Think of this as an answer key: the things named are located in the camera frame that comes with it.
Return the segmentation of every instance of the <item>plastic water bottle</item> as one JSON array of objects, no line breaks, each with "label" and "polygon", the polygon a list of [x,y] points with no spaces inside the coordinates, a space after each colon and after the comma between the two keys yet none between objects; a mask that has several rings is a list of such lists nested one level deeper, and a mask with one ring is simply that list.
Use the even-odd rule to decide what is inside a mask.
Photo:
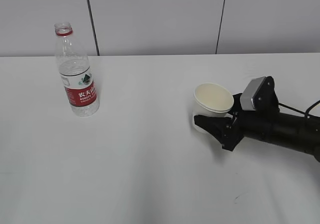
[{"label": "plastic water bottle", "polygon": [[98,110],[99,100],[87,53],[74,37],[70,23],[58,23],[54,27],[56,63],[71,109],[77,116],[91,116]]}]

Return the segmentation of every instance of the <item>bottle label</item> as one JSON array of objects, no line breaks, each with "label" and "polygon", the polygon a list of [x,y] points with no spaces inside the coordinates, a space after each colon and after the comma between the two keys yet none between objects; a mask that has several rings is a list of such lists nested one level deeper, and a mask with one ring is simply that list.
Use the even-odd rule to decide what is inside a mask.
[{"label": "bottle label", "polygon": [[78,75],[61,74],[69,102],[74,106],[86,106],[96,100],[96,89],[90,68]]}]

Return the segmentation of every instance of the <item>bottle neck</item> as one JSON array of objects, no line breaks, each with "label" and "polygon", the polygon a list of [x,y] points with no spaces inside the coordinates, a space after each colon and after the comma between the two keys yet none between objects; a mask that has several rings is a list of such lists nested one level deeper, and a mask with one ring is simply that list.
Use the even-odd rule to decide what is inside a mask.
[{"label": "bottle neck", "polygon": [[68,22],[55,24],[54,27],[55,27],[55,33],[59,37],[66,37],[73,33],[71,25]]}]

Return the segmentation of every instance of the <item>black cable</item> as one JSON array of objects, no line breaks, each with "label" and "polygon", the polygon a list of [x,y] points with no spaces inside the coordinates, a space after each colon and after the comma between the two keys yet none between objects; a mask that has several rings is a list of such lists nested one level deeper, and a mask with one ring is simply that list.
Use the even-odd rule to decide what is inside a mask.
[{"label": "black cable", "polygon": [[318,104],[320,104],[320,100],[318,100],[317,102],[315,102],[313,105],[311,105],[309,108],[307,108],[306,113],[304,114],[304,120],[306,121],[308,119],[309,112]]},{"label": "black cable", "polygon": [[92,27],[92,32],[94,33],[93,38],[94,38],[94,44],[96,46],[95,50],[96,50],[96,55],[100,55],[99,52],[99,47],[98,47],[98,41],[97,41],[97,36],[96,36],[96,30],[95,30],[95,24],[93,22],[93,17],[92,17],[92,11],[91,11],[91,5],[90,5],[90,0],[86,0],[86,3],[88,5],[88,10],[89,10],[89,16],[90,16],[90,22],[91,22],[91,27]]},{"label": "black cable", "polygon": [[309,117],[311,117],[311,118],[317,118],[317,119],[319,119],[320,117],[318,117],[318,116],[314,116],[314,115],[310,115],[309,114],[309,112],[310,112],[310,110],[308,111],[308,113],[307,112],[303,112],[303,111],[301,111],[301,110],[298,110],[298,109],[295,109],[295,108],[293,108],[293,107],[290,107],[290,106],[288,106],[288,105],[285,105],[285,104],[282,104],[282,103],[279,103],[279,105],[280,106],[282,106],[282,107],[285,107],[285,108],[287,108],[287,109],[289,109],[289,110],[292,110],[292,111],[295,111],[295,112],[297,112],[297,113],[299,113],[299,114],[302,114],[302,115],[304,115],[304,116],[309,116]]},{"label": "black cable", "polygon": [[221,19],[220,19],[220,26],[219,26],[219,33],[218,33],[218,38],[216,40],[216,48],[215,48],[215,54],[217,54],[218,52],[218,44],[219,44],[219,39],[220,39],[220,32],[221,32],[221,25],[222,25],[222,19],[224,17],[224,7],[225,7],[225,3],[226,3],[226,0],[223,0],[223,5],[222,5],[222,13],[221,13]]}]

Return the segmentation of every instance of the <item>red label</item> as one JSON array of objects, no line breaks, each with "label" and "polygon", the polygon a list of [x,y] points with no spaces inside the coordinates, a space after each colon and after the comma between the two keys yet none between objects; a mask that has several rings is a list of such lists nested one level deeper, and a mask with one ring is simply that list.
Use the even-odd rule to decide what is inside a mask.
[{"label": "red label", "polygon": [[96,100],[96,88],[94,86],[94,82],[80,90],[69,89],[65,87],[66,95],[68,96],[70,104],[74,106],[86,106],[91,104],[93,101]]}]

